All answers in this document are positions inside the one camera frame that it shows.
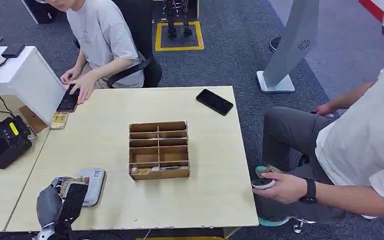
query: cardboard organizer box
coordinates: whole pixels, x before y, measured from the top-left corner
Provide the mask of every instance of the cardboard organizer box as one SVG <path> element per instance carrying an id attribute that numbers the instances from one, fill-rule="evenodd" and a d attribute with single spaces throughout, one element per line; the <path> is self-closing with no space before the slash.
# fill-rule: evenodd
<path id="1" fill-rule="evenodd" d="M 129 175 L 134 180 L 189 177 L 185 121 L 131 124 L 128 152 Z"/>

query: teal shoe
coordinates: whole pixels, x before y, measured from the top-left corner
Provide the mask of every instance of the teal shoe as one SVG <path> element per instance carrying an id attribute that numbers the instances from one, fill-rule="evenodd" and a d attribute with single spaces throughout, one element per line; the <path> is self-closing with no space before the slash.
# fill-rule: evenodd
<path id="1" fill-rule="evenodd" d="M 261 226 L 265 226 L 265 227 L 278 227 L 280 225 L 284 225 L 285 223 L 289 222 L 289 219 L 291 219 L 291 217 L 287 217 L 282 221 L 269 221 L 269 220 L 262 219 L 261 217 L 258 217 L 258 223 Z"/>
<path id="2" fill-rule="evenodd" d="M 255 168 L 255 174 L 257 174 L 257 176 L 259 178 L 262 178 L 261 174 L 262 173 L 283 173 L 281 170 L 279 170 L 278 168 L 272 166 L 272 165 L 267 165 L 267 166 L 257 166 Z"/>

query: robot figure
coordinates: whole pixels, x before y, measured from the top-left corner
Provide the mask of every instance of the robot figure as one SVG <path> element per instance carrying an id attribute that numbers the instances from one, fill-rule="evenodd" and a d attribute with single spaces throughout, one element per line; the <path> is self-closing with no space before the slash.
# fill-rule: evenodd
<path id="1" fill-rule="evenodd" d="M 178 8 L 182 9 L 183 12 L 183 35 L 189 37 L 192 35 L 192 30 L 189 28 L 188 22 L 188 0 L 163 0 L 164 9 L 167 13 L 168 20 L 168 37 L 175 38 L 177 37 L 176 28 L 175 28 L 175 18 L 173 16 L 174 12 L 178 11 Z"/>

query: white kiosk stand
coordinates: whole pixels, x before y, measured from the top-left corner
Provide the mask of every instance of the white kiosk stand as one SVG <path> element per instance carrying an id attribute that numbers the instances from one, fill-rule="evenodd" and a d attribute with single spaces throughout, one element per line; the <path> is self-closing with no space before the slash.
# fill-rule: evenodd
<path id="1" fill-rule="evenodd" d="M 0 46 L 0 54 L 5 48 Z M 17 97 L 47 125 L 66 88 L 34 46 L 26 46 L 17 58 L 9 59 L 0 67 L 0 95 Z"/>
<path id="2" fill-rule="evenodd" d="M 295 0 L 279 46 L 264 71 L 257 71 L 263 93 L 295 92 L 289 72 L 316 45 L 319 0 Z"/>

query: game controller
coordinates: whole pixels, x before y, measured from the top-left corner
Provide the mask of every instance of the game controller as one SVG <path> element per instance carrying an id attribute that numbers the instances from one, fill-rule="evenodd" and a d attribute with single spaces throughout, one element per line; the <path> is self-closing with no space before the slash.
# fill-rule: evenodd
<path id="1" fill-rule="evenodd" d="M 265 190 L 276 185 L 276 181 L 269 178 L 258 178 L 251 181 L 252 187 L 258 190 Z"/>

